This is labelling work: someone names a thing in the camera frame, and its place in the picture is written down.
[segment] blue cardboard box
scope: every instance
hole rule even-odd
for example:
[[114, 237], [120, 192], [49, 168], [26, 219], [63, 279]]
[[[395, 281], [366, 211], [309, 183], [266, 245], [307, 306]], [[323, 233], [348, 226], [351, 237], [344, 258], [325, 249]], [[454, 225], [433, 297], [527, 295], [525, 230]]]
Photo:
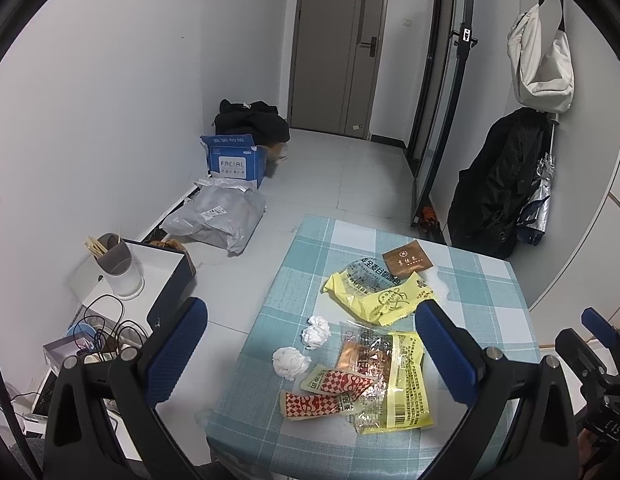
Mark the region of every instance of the blue cardboard box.
[[259, 187], [266, 174], [266, 149], [255, 146], [252, 136], [201, 137], [213, 176], [248, 180]]

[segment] table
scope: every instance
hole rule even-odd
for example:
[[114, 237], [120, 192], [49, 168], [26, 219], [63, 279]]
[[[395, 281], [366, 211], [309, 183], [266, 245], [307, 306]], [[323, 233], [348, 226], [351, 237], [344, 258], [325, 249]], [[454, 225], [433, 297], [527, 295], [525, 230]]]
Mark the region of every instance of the table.
[[[272, 353], [294, 346], [314, 364], [335, 364], [341, 333], [350, 318], [327, 294], [325, 280], [364, 256], [380, 258], [411, 238], [346, 222], [307, 216], [256, 319], [206, 434], [212, 446], [266, 470], [299, 480], [417, 478], [436, 457], [466, 407], [452, 400], [426, 355], [424, 382], [436, 426], [428, 430], [358, 435], [346, 418], [284, 420], [281, 390], [299, 393], [295, 383], [272, 368]], [[497, 346], [511, 360], [539, 362], [523, 294], [508, 262], [420, 240], [439, 277], [450, 288], [442, 308], [482, 348]], [[325, 317], [333, 335], [320, 349], [305, 350], [300, 334], [309, 316]], [[412, 316], [392, 326], [414, 330]], [[508, 405], [484, 456], [493, 460], [514, 414]]]

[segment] cup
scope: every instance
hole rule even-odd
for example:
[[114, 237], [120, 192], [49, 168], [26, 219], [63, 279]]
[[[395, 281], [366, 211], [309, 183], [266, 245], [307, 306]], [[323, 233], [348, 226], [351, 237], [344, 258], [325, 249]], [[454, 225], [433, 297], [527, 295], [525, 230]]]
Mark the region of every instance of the cup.
[[145, 282], [130, 248], [114, 234], [103, 235], [99, 241], [108, 252], [95, 259], [114, 295], [123, 301], [136, 298], [144, 290]]

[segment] white bag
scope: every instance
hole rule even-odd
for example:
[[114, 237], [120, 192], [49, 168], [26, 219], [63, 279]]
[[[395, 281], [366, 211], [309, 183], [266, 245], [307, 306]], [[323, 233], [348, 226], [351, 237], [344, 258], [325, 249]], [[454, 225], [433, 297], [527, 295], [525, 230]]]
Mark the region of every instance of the white bag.
[[541, 57], [541, 20], [539, 0], [521, 14], [508, 35], [508, 57], [517, 101], [541, 112], [561, 114], [570, 108], [574, 95], [574, 73], [568, 37], [565, 35], [564, 0], [559, 28], [543, 59]]

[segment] food wrapper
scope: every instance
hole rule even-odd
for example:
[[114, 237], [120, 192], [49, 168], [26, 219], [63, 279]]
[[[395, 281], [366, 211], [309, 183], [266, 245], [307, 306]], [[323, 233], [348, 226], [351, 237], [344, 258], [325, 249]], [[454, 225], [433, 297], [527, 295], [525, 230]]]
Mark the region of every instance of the food wrapper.
[[360, 403], [352, 400], [349, 394], [299, 396], [290, 392], [281, 393], [280, 407], [281, 415], [288, 420], [305, 420], [327, 415], [350, 415], [362, 408]]
[[388, 326], [408, 316], [434, 292], [414, 272], [406, 280], [393, 276], [382, 260], [362, 258], [333, 274], [324, 285], [345, 308], [369, 323]]
[[417, 240], [384, 254], [388, 270], [398, 278], [407, 278], [413, 272], [421, 272], [432, 267], [428, 255]]
[[359, 398], [352, 417], [358, 433], [412, 430], [433, 424], [421, 363], [423, 343], [416, 332], [346, 330], [336, 368], [375, 378]]
[[374, 383], [375, 379], [372, 377], [317, 365], [308, 377], [301, 381], [299, 387], [306, 392], [324, 395], [350, 394], [352, 400], [357, 400]]

